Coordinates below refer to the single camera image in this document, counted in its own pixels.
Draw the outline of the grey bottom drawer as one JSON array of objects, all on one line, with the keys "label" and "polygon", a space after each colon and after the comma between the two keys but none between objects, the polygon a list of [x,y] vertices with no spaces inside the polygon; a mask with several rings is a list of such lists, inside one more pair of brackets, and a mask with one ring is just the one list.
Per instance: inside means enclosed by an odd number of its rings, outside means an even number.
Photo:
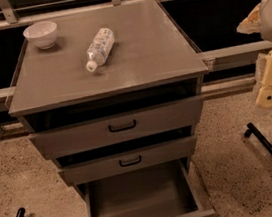
[{"label": "grey bottom drawer", "polygon": [[180,160],[85,185],[88,217],[214,217],[192,187]]}]

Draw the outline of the grey top drawer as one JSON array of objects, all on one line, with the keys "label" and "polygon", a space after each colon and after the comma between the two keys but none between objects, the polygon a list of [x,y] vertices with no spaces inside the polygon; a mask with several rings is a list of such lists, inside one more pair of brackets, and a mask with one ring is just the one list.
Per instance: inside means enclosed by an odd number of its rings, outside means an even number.
[{"label": "grey top drawer", "polygon": [[[200,119],[202,105],[203,100],[198,96],[179,99],[31,134],[29,139],[44,159],[60,158],[168,130],[195,126]],[[137,121],[133,129],[116,133],[108,129],[109,124],[119,126],[133,119]]]}]

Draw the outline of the white ceramic bowl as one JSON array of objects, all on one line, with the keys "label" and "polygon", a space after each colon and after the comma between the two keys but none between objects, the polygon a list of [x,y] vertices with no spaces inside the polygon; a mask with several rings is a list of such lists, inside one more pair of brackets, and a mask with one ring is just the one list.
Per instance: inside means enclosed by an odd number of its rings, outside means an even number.
[{"label": "white ceramic bowl", "polygon": [[23,32],[30,44],[39,49],[51,48],[57,41],[57,24],[53,21],[36,22]]}]

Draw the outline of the grey middle drawer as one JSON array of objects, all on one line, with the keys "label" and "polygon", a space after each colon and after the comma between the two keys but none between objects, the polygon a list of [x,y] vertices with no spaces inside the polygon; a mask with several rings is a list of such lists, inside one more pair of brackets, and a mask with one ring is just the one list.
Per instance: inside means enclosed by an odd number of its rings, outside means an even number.
[{"label": "grey middle drawer", "polygon": [[[106,177],[147,168],[163,162],[190,157],[194,153],[195,145],[196,137],[188,136],[78,163],[61,168],[58,173],[67,185],[77,186],[78,184],[105,179]],[[139,155],[142,156],[139,164],[123,168],[118,163],[119,160],[132,159]]]}]

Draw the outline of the clear plastic water bottle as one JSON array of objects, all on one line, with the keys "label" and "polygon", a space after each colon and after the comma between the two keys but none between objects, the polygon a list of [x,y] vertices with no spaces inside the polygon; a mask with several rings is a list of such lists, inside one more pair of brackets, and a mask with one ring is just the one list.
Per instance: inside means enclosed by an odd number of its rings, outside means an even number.
[{"label": "clear plastic water bottle", "polygon": [[95,72],[98,67],[103,66],[106,63],[115,43],[114,41],[115,35],[111,29],[102,28],[96,33],[91,42],[92,44],[87,49],[87,71]]}]

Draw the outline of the grey drawer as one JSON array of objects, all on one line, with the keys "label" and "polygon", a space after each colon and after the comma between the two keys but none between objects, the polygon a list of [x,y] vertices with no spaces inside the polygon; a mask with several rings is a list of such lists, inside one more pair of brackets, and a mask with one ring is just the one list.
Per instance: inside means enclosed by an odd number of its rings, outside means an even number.
[{"label": "grey drawer", "polygon": [[192,187],[180,160],[85,185],[88,217],[214,217]]},{"label": "grey drawer", "polygon": [[[44,159],[60,158],[168,130],[195,126],[200,119],[202,105],[203,100],[198,96],[179,99],[31,134],[29,139]],[[133,119],[137,121],[133,129],[116,133],[108,129],[109,124],[119,126]]]},{"label": "grey drawer", "polygon": [[[78,163],[61,168],[58,173],[67,185],[77,186],[78,184],[105,179],[106,177],[147,168],[163,162],[190,157],[194,153],[195,145],[196,137],[188,136]],[[139,155],[142,156],[139,164],[123,168],[118,163],[119,160],[132,159]]]}]

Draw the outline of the grey drawer cabinet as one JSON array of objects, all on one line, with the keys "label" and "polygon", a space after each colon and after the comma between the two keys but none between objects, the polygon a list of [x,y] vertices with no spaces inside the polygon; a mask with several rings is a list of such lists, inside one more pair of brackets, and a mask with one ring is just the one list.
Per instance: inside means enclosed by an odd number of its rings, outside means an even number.
[{"label": "grey drawer cabinet", "polygon": [[[179,99],[201,97],[207,67],[157,2],[100,9],[58,19],[55,47],[27,46],[9,113],[30,134]],[[95,72],[87,49],[108,28],[115,43]],[[180,127],[103,148],[48,159],[59,170],[96,158],[194,136]]]}]

